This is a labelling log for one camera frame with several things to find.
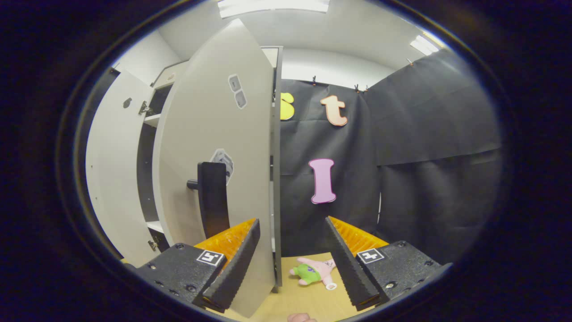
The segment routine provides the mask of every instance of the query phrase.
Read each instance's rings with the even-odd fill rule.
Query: wooden table
[[[326,261],[332,258],[330,253],[304,257],[317,261]],[[337,268],[332,271],[333,281],[337,284],[336,289],[326,290],[322,282],[314,282],[311,285],[302,286],[298,284],[298,276],[291,276],[288,272],[291,268],[300,264],[296,261],[297,258],[282,258],[282,287],[279,288],[278,293],[270,293],[254,315],[245,317],[231,309],[222,315],[237,321],[286,322],[286,318],[290,314],[308,313],[311,318],[316,319],[318,322],[332,322],[358,314],[356,308],[349,300]]]

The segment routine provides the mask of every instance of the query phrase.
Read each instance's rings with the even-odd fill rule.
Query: black fabric backdrop
[[[387,242],[404,239],[437,262],[459,258],[491,213],[502,170],[495,108],[468,65],[441,50],[368,92],[282,86],[295,99],[293,118],[281,122],[283,256],[327,252],[331,215]],[[328,95],[345,102],[345,126],[327,120],[320,100]],[[316,158],[335,162],[334,202],[310,201]]]
[[[283,80],[282,92],[294,96],[294,116],[280,128],[280,216],[282,256],[303,256],[328,251],[325,244],[328,215],[375,232],[379,182],[370,129],[371,115],[354,90],[326,84]],[[336,95],[348,123],[332,125],[321,99]],[[315,205],[314,174],[308,162],[327,158],[336,200]]]

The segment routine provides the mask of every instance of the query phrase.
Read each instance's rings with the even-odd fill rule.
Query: white ceiling
[[[261,46],[327,50],[399,69],[423,57],[409,43],[421,33],[366,0],[330,0],[327,13],[272,10],[221,19],[217,0],[206,0],[159,28],[165,41],[187,59],[215,32],[239,18]]]

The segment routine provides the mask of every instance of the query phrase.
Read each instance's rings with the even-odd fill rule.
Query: open cabinet door
[[[124,71],[101,100],[89,130],[85,172],[89,198],[105,234],[127,262],[139,267],[153,250],[137,190],[137,148],[153,89]]]
[[[238,19],[195,52],[169,92],[153,147],[153,190],[170,245],[205,239],[197,164],[217,149],[232,159],[230,226],[260,220],[260,241],[231,309],[250,316],[275,284],[270,235],[270,125],[273,68]]]

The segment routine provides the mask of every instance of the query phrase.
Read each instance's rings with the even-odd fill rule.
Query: plush toy
[[[313,282],[322,281],[325,288],[333,290],[337,287],[336,283],[332,281],[332,270],[336,267],[333,259],[325,262],[313,261],[304,257],[297,259],[301,263],[300,266],[294,267],[290,270],[291,275],[300,276],[298,284],[308,285]]]

